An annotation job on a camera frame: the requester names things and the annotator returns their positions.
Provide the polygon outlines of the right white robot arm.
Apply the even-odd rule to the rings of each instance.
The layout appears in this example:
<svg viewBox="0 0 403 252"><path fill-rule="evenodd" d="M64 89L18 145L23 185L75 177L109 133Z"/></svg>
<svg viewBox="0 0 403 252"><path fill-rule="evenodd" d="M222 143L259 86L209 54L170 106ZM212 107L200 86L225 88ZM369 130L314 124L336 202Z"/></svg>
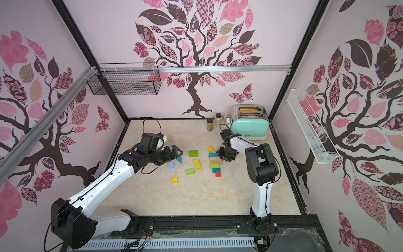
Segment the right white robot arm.
<svg viewBox="0 0 403 252"><path fill-rule="evenodd" d="M253 143L228 129L222 131L220 136L222 147L218 155L222 160L234 161L239 153L246 158L249 178L255 184L254 201L250 211L251 226L256 231L262 230L273 224L270 198L272 187L281 176L278 161L267 143Z"/></svg>

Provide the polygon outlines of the teal long block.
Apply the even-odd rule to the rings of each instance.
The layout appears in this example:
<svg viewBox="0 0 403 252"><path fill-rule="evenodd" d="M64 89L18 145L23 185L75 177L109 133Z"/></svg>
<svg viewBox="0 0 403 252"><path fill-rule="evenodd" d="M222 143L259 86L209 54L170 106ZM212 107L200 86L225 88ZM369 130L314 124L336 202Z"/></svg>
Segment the teal long block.
<svg viewBox="0 0 403 252"><path fill-rule="evenodd" d="M209 158L217 158L217 157L219 157L219 154L218 153L209 153L208 156L209 156Z"/></svg>

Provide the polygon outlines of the natural wood block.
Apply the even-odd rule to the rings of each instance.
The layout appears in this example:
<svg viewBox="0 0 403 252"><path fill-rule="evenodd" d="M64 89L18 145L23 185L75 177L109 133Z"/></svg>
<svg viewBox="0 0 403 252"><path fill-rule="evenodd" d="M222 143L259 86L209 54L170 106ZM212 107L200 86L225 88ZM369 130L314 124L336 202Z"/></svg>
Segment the natural wood block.
<svg viewBox="0 0 403 252"><path fill-rule="evenodd" d="M211 162L210 162L210 164L219 164L219 165L222 165L222 161L220 160L220 161L218 161L218 160L212 160Z"/></svg>
<svg viewBox="0 0 403 252"><path fill-rule="evenodd" d="M220 159L220 157L211 157L210 158L210 161L220 161L221 159Z"/></svg>

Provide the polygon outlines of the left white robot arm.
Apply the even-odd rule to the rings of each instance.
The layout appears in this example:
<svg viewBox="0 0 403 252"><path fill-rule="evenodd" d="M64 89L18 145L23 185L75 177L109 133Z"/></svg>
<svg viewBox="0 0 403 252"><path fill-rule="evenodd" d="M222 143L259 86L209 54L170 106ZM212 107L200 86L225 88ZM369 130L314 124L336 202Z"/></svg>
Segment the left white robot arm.
<svg viewBox="0 0 403 252"><path fill-rule="evenodd" d="M106 217L95 217L94 211L119 185L149 163L157 167L183 154L177 146L145 149L134 146L123 152L116 163L85 189L51 206L49 230L72 249L79 249L95 236L112 232L134 232L137 216L127 210Z"/></svg>

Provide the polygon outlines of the yellow rectangular block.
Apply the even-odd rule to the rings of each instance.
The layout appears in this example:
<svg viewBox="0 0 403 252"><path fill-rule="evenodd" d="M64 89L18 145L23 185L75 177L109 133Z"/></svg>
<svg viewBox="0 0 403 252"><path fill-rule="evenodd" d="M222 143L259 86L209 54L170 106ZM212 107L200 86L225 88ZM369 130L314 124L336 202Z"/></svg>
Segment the yellow rectangular block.
<svg viewBox="0 0 403 252"><path fill-rule="evenodd" d="M193 163L194 163L195 169L197 171L199 171L201 169L200 161L198 159L196 159L196 160L193 161Z"/></svg>

